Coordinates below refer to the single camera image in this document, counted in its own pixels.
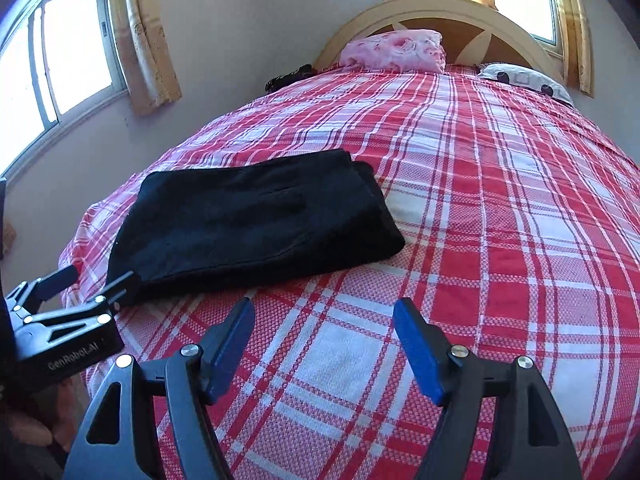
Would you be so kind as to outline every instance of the hand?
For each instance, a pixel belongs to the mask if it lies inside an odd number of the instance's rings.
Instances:
[[[68,378],[58,384],[57,420],[51,429],[32,416],[11,408],[7,409],[6,423],[14,437],[21,443],[46,447],[55,440],[62,449],[69,452],[76,436],[75,406],[76,392],[71,378]]]

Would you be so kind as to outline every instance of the black folded cloth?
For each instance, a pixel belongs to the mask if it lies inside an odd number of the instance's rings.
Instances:
[[[334,272],[403,247],[372,167],[329,150],[150,174],[116,236],[107,282],[138,273],[137,303]]]

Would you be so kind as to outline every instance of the bed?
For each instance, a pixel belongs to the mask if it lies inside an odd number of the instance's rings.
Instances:
[[[353,38],[435,28],[444,75],[332,68]],[[605,479],[640,425],[640,173],[577,110],[477,77],[476,62],[553,59],[497,12],[466,0],[387,0],[327,44],[320,75],[215,119],[92,205],[60,257],[80,271],[73,306],[104,284],[116,233],[153,171],[242,166],[342,147],[376,171],[406,247],[390,260],[259,290],[122,310],[125,351],[172,354],[255,303],[231,391],[209,410],[238,479],[409,479],[439,409],[422,396],[391,326],[408,296],[482,357],[531,356],[570,430],[582,472]],[[114,358],[90,368],[97,390]],[[492,403],[467,470],[479,479]],[[166,403],[156,420],[180,478]],[[281,443],[287,441],[285,448]]]

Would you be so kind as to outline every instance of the headboard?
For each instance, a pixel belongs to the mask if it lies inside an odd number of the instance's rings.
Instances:
[[[496,10],[469,0],[385,0],[343,26],[314,66],[318,70],[331,66],[351,40],[400,28],[440,32],[448,63],[512,63],[564,83],[549,55],[529,33]]]

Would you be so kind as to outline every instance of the white wall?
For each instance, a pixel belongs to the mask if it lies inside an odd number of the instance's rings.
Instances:
[[[640,49],[607,0],[583,0],[591,28],[594,98],[575,106],[640,164]]]
[[[338,28],[380,0],[160,0],[183,98],[137,118],[127,98],[101,110],[10,182],[18,239],[5,290],[55,270],[84,211],[213,118],[313,62]]]

